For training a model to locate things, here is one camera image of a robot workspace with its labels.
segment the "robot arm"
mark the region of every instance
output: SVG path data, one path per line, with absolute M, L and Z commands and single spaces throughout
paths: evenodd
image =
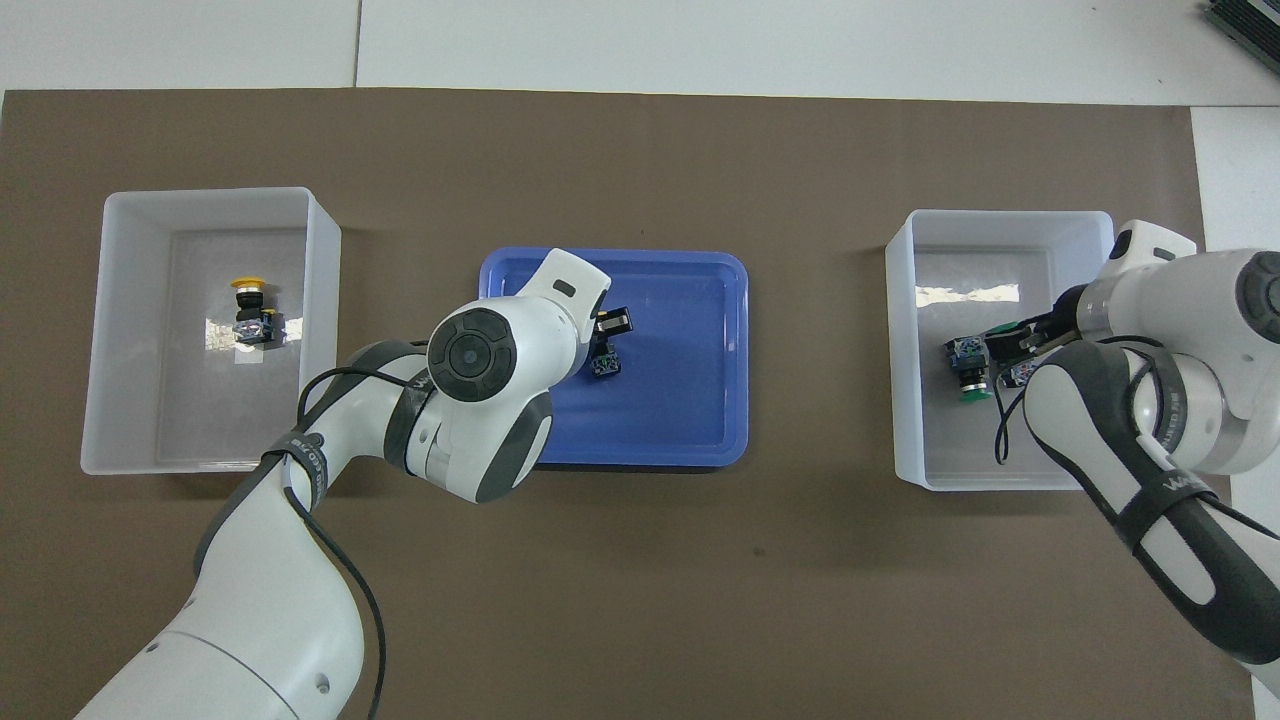
M 1196 475 L 1280 441 L 1280 254 L 1189 252 L 1126 225 L 1024 415 L 1183 616 L 1280 696 L 1280 539 Z
M 582 364 L 608 287 L 552 250 L 517 296 L 445 318 L 425 354 L 396 341 L 357 352 L 215 518 L 178 615 L 77 717 L 337 717 L 364 634 L 310 510 L 360 455 L 471 502 L 509 492 L 541 454 L 548 388 Z

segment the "brown mat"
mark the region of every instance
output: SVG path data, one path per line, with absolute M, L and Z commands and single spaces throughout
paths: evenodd
M 906 214 L 1198 238 L 1187 109 L 417 90 L 6 95 L 0 715 L 74 714 L 164 626 L 237 480 L 79 470 L 104 199 L 283 184 L 343 227 L 339 354 L 424 336 L 506 245 L 751 274 L 751 441 L 723 471 L 539 471 L 479 509 L 380 461 L 339 479 L 319 515 L 387 615 L 383 717 L 1252 716 L 1083 495 L 893 477 Z

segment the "white plastic bin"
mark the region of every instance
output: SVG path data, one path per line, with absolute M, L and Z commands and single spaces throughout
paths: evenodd
M 334 365 L 342 233 L 305 187 L 118 192 L 102 213 L 81 466 L 246 470 Z M 237 363 L 241 275 L 268 282 L 283 341 Z
M 893 459 L 897 477 L 932 491 L 1076 489 L 1010 421 L 1005 465 L 992 454 L 995 400 L 960 402 L 942 345 L 1047 313 L 1091 282 L 1114 243 L 1101 211 L 916 210 L 884 249 Z M 1015 391 L 1005 391 L 1006 402 Z

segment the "blue plastic bin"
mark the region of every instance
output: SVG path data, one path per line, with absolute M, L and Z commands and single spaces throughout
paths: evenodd
M 584 366 L 552 388 L 540 462 L 723 468 L 748 430 L 746 268 L 724 252 L 572 250 L 613 278 L 603 309 L 627 306 L 613 338 L 622 372 Z M 545 247 L 503 247 L 480 268 L 480 297 L 515 295 Z

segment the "black ribbed object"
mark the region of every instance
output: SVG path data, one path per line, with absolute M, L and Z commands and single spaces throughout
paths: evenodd
M 1204 17 L 1280 73 L 1280 0 L 1212 0 Z

